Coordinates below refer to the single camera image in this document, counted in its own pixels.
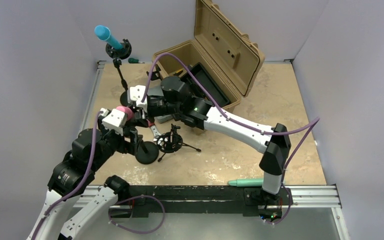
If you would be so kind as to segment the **pink microphone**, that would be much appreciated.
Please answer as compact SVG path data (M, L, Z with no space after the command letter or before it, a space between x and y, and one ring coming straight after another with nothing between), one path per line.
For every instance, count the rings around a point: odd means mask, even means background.
M133 110L127 106L117 106L115 109L120 111L120 112L125 113L127 115L128 121L131 120L135 116Z

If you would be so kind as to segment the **black round base mic stand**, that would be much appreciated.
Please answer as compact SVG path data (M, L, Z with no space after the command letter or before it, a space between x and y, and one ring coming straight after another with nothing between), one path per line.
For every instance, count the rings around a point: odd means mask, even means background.
M142 136L142 143L134 156L140 164L149 165L159 157L159 148L153 141L144 141Z

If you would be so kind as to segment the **black tripod shock mount stand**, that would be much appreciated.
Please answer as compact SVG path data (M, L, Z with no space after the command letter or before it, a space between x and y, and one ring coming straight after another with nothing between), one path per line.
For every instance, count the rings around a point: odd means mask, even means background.
M166 154L175 153L182 147L189 147L196 150L197 152L202 151L200 148L184 143L182 136L178 133L179 129L181 129L180 126L171 124L171 129L169 132L166 132L156 138L156 145L158 149L163 153L163 155L158 158L157 162L161 162Z

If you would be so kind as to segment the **tall black mic stand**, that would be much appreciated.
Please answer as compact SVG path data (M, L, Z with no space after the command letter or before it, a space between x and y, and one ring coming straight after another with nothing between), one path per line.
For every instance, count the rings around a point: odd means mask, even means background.
M132 53L132 45L128 39L123 39L122 42L119 42L118 40L110 40L106 42L105 51L107 55L112 58L113 65L120 77L121 86L123 87L124 92L120 95L119 101L122 106L126 107L129 105L127 96L129 87L122 74L121 65L122 60L130 57Z

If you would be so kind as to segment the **blue microphone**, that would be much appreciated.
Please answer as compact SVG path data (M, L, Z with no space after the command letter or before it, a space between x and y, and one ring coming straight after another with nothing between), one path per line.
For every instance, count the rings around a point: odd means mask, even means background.
M94 28L94 34L99 40L106 42L115 50L122 50L124 48L123 45L112 36L110 29L104 25L97 25Z

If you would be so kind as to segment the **mint green microphone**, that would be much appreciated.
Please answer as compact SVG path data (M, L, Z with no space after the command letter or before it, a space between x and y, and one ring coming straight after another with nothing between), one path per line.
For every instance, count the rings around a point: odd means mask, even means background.
M263 182L263 178L238 178L234 180L229 180L227 182L227 185L239 188L261 187L263 185Z

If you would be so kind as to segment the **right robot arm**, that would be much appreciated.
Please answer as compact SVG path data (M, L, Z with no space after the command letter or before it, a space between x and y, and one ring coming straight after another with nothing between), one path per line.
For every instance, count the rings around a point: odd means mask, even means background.
M149 120L172 115L189 127L224 134L262 153L259 163L263 171L260 196L268 204L280 198L285 164L291 149L287 128L283 124L272 127L229 113L212 101L195 96L189 84L176 76L164 78L160 87L161 96L149 95L145 85L130 87L128 102L142 110Z

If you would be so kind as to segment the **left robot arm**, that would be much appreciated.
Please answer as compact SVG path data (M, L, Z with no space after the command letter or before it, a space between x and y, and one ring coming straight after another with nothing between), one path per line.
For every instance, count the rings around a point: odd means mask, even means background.
M28 235L29 240L73 240L110 204L122 205L128 201L131 196L129 184L120 177L111 176L102 193L75 216L69 217L87 186L95 179L96 172L114 153L134 156L144 145L136 128L148 127L147 120L128 119L116 128L109 121L111 117L112 114L98 114L93 127L78 134L71 150L54 167L40 215Z

